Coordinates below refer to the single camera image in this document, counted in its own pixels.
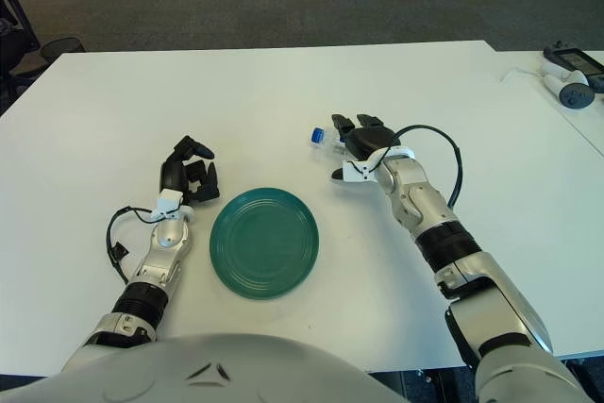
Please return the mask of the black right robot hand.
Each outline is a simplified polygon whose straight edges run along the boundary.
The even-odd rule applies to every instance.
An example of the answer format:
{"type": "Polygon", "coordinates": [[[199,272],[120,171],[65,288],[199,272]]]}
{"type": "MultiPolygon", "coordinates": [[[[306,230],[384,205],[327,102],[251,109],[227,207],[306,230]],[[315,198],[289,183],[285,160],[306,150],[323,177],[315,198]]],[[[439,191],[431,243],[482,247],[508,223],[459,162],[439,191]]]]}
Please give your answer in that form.
{"type": "Polygon", "coordinates": [[[372,156],[379,150],[382,153],[389,146],[399,146],[400,140],[375,116],[357,115],[359,126],[342,114],[331,115],[335,127],[335,153],[344,162],[334,170],[331,179],[344,182],[369,181],[378,167],[380,156],[372,156]]]}

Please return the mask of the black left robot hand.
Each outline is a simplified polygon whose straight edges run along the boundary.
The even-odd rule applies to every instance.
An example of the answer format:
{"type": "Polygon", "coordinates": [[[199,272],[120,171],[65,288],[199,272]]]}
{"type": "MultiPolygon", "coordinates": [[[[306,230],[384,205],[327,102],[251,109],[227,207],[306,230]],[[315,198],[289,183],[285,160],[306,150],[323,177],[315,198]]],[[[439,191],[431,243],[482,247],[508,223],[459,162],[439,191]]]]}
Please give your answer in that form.
{"type": "Polygon", "coordinates": [[[182,193],[182,204],[202,203],[220,196],[214,153],[184,136],[160,167],[159,189],[182,193]]]}

